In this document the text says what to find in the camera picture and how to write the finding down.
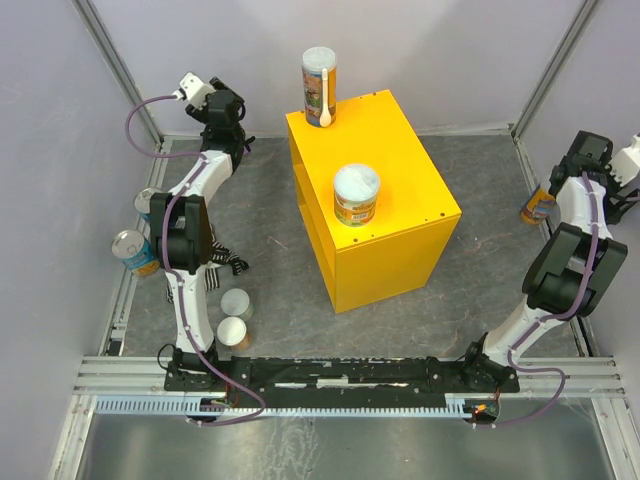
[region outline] plastic spoon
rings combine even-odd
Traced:
[[[320,126],[328,127],[331,123],[331,114],[329,113],[329,72],[326,68],[322,69],[322,113],[320,114]]]

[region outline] white lid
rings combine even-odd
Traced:
[[[222,296],[220,307],[230,317],[242,315],[249,308],[249,294],[241,288],[232,288]]]
[[[238,317],[227,317],[218,325],[218,340],[227,347],[234,347],[244,340],[247,325]]]
[[[302,65],[307,70],[322,73],[322,69],[333,70],[336,66],[336,54],[327,47],[311,47],[302,54]]]
[[[380,190],[380,177],[372,168],[360,163],[342,167],[333,180],[336,193],[350,202],[364,202]]]

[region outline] box top surface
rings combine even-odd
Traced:
[[[289,113],[287,122],[337,249],[460,216],[389,90],[338,102],[336,121],[327,128],[309,125],[302,112]],[[362,227],[342,224],[333,211],[333,179],[351,163],[380,176],[375,216]]]

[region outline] gray floor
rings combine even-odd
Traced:
[[[288,141],[259,139],[209,208],[218,239],[251,265],[239,277],[222,270],[222,288],[208,295],[212,326],[223,319],[220,297],[232,287],[247,290],[255,305],[249,356],[457,357],[498,326],[520,301],[523,276],[544,244],[541,231],[518,217],[528,191],[511,138],[422,141],[462,209],[426,287],[336,315],[297,209]],[[174,142],[173,151],[197,146]],[[193,161],[170,160],[164,187],[180,181]],[[155,355],[175,341],[164,285],[161,273],[138,282],[124,355]],[[568,325],[528,352],[576,354]]]
[[[78,479],[614,480],[589,400],[518,427],[462,420],[264,418],[197,428],[183,418],[97,415]],[[503,400],[521,417],[537,401]]]

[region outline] yellow table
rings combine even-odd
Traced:
[[[338,102],[327,128],[287,115],[298,206],[337,313],[425,285],[460,208],[389,90]],[[373,220],[335,216],[333,178],[363,163],[380,176]]]

